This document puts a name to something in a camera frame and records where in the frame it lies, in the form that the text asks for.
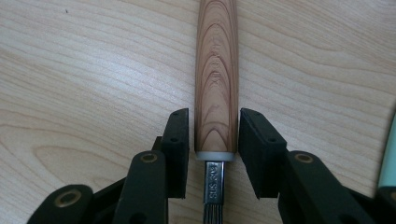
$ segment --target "wooden tool handle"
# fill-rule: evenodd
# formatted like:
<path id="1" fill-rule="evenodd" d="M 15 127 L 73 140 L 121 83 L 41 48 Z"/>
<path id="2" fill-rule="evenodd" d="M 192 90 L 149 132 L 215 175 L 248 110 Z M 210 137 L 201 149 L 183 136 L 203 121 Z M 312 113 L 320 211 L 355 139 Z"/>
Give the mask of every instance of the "wooden tool handle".
<path id="1" fill-rule="evenodd" d="M 238 38 L 234 0 L 202 0 L 195 80 L 195 151 L 235 152 Z"/>

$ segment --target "light wood table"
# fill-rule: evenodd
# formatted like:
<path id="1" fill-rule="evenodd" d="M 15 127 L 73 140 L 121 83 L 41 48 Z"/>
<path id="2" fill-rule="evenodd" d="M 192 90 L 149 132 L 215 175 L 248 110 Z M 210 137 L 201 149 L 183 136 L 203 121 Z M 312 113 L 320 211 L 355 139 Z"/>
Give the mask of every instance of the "light wood table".
<path id="1" fill-rule="evenodd" d="M 0 223 L 24 223 L 68 184 L 126 176 L 169 114 L 190 109 L 187 199 L 170 223 L 201 223 L 193 154 L 199 1 L 0 1 Z M 264 114 L 289 150 L 316 154 L 373 195 L 396 105 L 394 0 L 238 0 L 239 106 Z M 280 223 L 239 156 L 225 223 Z"/>

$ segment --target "wood grain pattern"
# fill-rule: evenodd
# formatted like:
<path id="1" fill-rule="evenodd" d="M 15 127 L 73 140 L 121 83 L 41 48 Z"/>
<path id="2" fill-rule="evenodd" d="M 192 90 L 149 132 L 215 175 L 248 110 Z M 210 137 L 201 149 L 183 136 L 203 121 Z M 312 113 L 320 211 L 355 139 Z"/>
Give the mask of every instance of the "wood grain pattern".
<path id="1" fill-rule="evenodd" d="M 190 108 L 193 133 L 200 1 L 0 5 L 0 223 L 25 223 L 64 185 L 122 178 L 172 111 Z M 243 0 L 237 12 L 239 106 L 372 195 L 396 106 L 394 1 Z M 192 150 L 169 223 L 202 223 L 203 172 Z M 281 222 L 238 156 L 226 173 L 224 223 Z"/>
<path id="2" fill-rule="evenodd" d="M 201 1 L 195 65 L 195 151 L 236 152 L 237 37 L 235 1 Z"/>

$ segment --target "black plastic part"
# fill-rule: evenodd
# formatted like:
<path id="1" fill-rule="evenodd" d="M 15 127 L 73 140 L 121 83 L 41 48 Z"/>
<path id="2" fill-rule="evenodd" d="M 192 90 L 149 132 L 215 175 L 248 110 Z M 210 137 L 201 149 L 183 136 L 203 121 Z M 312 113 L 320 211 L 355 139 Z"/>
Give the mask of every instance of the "black plastic part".
<path id="1" fill-rule="evenodd" d="M 184 108 L 169 116 L 161 151 L 166 157 L 168 198 L 185 198 L 189 167 L 189 109 Z"/>
<path id="2" fill-rule="evenodd" d="M 78 224 L 92 222 L 92 190 L 68 185 L 53 191 L 30 217 L 28 224 Z"/>
<path id="3" fill-rule="evenodd" d="M 396 187 L 382 187 L 377 190 L 375 204 L 381 205 L 381 215 L 383 223 L 389 220 L 396 220 Z"/>
<path id="4" fill-rule="evenodd" d="M 168 223 L 165 156 L 145 151 L 134 156 L 113 223 Z"/>
<path id="5" fill-rule="evenodd" d="M 316 156 L 288 153 L 279 212 L 284 223 L 374 223 Z"/>
<path id="6" fill-rule="evenodd" d="M 257 198 L 276 198 L 282 174 L 280 164 L 288 152 L 286 141 L 257 111 L 242 108 L 238 151 Z"/>
<path id="7" fill-rule="evenodd" d="M 117 203 L 119 202 L 124 182 L 125 178 L 93 194 L 92 208 L 95 211 L 93 223 L 111 223 Z"/>
<path id="8" fill-rule="evenodd" d="M 161 151 L 161 140 L 162 140 L 163 138 L 161 137 L 161 136 L 157 136 L 156 138 L 155 138 L 155 141 L 154 141 L 154 144 L 152 145 L 152 148 L 151 148 L 151 150 L 158 150 L 158 151 Z"/>
<path id="9" fill-rule="evenodd" d="M 353 189 L 346 189 L 361 208 L 364 209 L 364 211 L 366 211 L 366 213 L 375 221 L 375 223 L 384 223 L 380 221 L 380 219 L 382 219 L 380 212 L 381 209 L 378 209 L 380 206 L 374 204 L 373 198 L 367 197 Z"/>

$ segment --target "green object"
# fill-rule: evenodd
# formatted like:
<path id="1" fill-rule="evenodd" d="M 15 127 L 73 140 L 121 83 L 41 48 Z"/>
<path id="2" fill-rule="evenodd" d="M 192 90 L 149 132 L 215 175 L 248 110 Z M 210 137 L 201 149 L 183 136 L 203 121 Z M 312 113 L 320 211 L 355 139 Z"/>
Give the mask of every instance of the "green object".
<path id="1" fill-rule="evenodd" d="M 378 187 L 396 187 L 396 116 L 393 118 L 392 126 L 382 161 L 381 174 Z"/>

